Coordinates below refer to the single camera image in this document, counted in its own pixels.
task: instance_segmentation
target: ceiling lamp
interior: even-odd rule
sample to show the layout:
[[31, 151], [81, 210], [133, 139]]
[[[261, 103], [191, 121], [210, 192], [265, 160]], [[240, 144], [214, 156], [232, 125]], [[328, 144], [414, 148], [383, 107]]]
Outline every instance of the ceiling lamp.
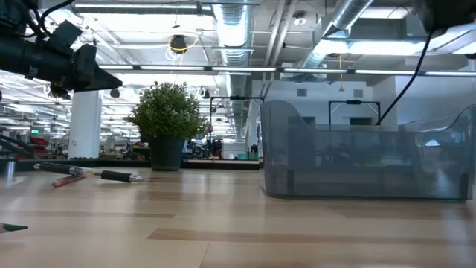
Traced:
[[294, 24], [296, 26], [301, 26], [306, 24], [306, 19], [304, 18], [304, 15], [306, 13], [304, 11], [297, 11], [295, 14], [292, 16], [294, 20]]
[[200, 86], [200, 89], [197, 91], [197, 94], [204, 100], [210, 98], [210, 92], [207, 89], [204, 89], [203, 86]]
[[185, 36], [173, 36], [173, 39], [170, 41], [170, 48], [176, 54], [183, 54], [187, 52], [187, 43], [185, 43]]
[[111, 89], [110, 93], [112, 98], [119, 98], [120, 97], [120, 92], [118, 89]]

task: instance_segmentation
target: fluorescent light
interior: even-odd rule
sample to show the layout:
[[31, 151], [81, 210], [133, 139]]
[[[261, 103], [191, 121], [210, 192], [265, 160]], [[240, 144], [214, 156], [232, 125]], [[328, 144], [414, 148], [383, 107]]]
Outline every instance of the fluorescent light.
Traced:
[[7, 130], [30, 130], [30, 127], [5, 127]]
[[139, 103], [126, 103], [126, 102], [123, 102], [123, 103], [120, 103], [120, 102], [107, 102], [107, 103], [103, 103], [103, 106], [136, 106], [138, 105]]
[[[196, 8], [195, 5], [179, 5], [179, 4], [107, 4], [107, 3], [101, 3], [101, 4], [75, 4], [74, 7], [78, 8], [170, 8], [170, 9], [188, 9], [188, 8]], [[203, 7], [204, 10], [210, 10], [210, 7]]]
[[68, 135], [68, 133], [56, 133], [54, 131], [47, 131], [45, 134], [46, 135], [56, 135], [56, 136], [58, 136], [58, 135]]
[[200, 66], [141, 66], [143, 70], [156, 70], [156, 71], [203, 71], [205, 70]]
[[356, 70], [356, 74], [412, 75], [414, 71]]
[[57, 121], [55, 121], [54, 124], [56, 124], [58, 126], [61, 126], [61, 127], [69, 127], [69, 124], [61, 123], [61, 122], [57, 122]]
[[426, 71], [426, 76], [476, 77], [476, 71]]
[[127, 129], [135, 129], [135, 128], [136, 128], [136, 126], [126, 125], [126, 124], [111, 125], [110, 127], [114, 127], [114, 128], [127, 128]]
[[413, 10], [412, 7], [369, 7], [366, 8], [361, 19], [403, 19]]
[[403, 41], [358, 41], [349, 47], [350, 54], [364, 55], [413, 55], [421, 51], [421, 45]]
[[103, 124], [124, 124], [124, 121], [109, 121], [109, 120], [103, 120]]
[[120, 66], [120, 65], [100, 65], [100, 68], [109, 70], [133, 70], [133, 66]]
[[268, 67], [212, 67], [213, 71], [262, 71], [275, 72], [276, 68]]
[[321, 40], [313, 51], [322, 57], [332, 53], [346, 54], [349, 51], [349, 45], [345, 41]]
[[306, 73], [306, 74], [346, 74], [347, 70], [326, 69], [326, 68], [284, 68], [288, 73]]

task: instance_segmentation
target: ventilation duct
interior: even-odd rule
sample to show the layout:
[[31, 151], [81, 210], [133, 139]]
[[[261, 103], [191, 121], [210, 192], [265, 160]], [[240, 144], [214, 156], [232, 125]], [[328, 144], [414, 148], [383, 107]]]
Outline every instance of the ventilation duct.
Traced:
[[[219, 44], [224, 47], [239, 48], [248, 44], [250, 32], [251, 8], [248, 5], [215, 4], [216, 32]], [[222, 61], [226, 66], [247, 66], [250, 52], [241, 50], [222, 50]], [[229, 75], [226, 78], [230, 96], [249, 96], [246, 91], [246, 76]], [[231, 111], [235, 121], [237, 138], [243, 137], [248, 112], [243, 109], [248, 102], [231, 101]]]
[[[338, 32], [342, 32], [343, 38], [347, 37], [350, 27], [372, 2], [373, 0], [339, 0], [332, 14], [327, 18], [319, 19], [317, 28], [323, 29], [323, 31], [317, 33], [319, 34], [317, 36], [318, 41], [322, 37]], [[318, 42], [315, 43], [315, 48], [307, 55], [306, 59], [299, 64], [299, 68], [317, 68], [322, 63], [326, 55], [317, 52], [317, 45]], [[300, 74], [289, 79], [299, 83], [318, 80], [316, 77], [308, 74]]]

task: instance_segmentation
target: potted plant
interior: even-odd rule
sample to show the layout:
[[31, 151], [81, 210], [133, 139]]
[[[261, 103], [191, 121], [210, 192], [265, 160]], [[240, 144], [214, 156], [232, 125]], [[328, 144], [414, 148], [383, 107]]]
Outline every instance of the potted plant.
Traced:
[[141, 102], [124, 118], [138, 127], [149, 142], [153, 170], [177, 171], [185, 139], [203, 133], [205, 118], [200, 116], [199, 101], [187, 95], [185, 86], [158, 84], [144, 91]]

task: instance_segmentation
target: wall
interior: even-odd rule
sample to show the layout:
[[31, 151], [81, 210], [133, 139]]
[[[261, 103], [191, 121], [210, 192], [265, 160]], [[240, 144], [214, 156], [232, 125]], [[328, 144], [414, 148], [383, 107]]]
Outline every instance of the wall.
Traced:
[[[261, 91], [261, 81], [255, 80], [252, 83], [254, 96], [258, 96]], [[293, 105], [301, 116], [313, 116], [316, 124], [328, 124], [329, 101], [354, 100], [353, 90], [363, 89], [364, 97], [361, 101], [371, 101], [373, 92], [371, 87], [367, 87], [365, 82], [344, 82], [344, 92], [340, 92], [340, 83], [302, 83], [274, 81], [269, 89], [266, 101], [282, 100]], [[298, 97], [297, 89], [307, 89], [307, 97]], [[349, 124], [350, 117], [372, 117], [376, 120], [376, 113], [367, 105], [349, 106], [342, 104], [332, 114], [332, 124]]]
[[[460, 71], [472, 68], [467, 66]], [[396, 92], [400, 93], [409, 80], [409, 77], [396, 77]], [[475, 103], [473, 78], [417, 77], [397, 105], [398, 124], [460, 112]]]
[[[373, 87], [373, 100], [379, 101], [382, 109], [382, 115], [396, 98], [396, 78], [389, 77]], [[397, 126], [397, 108], [394, 107], [385, 119], [381, 122], [382, 126]]]

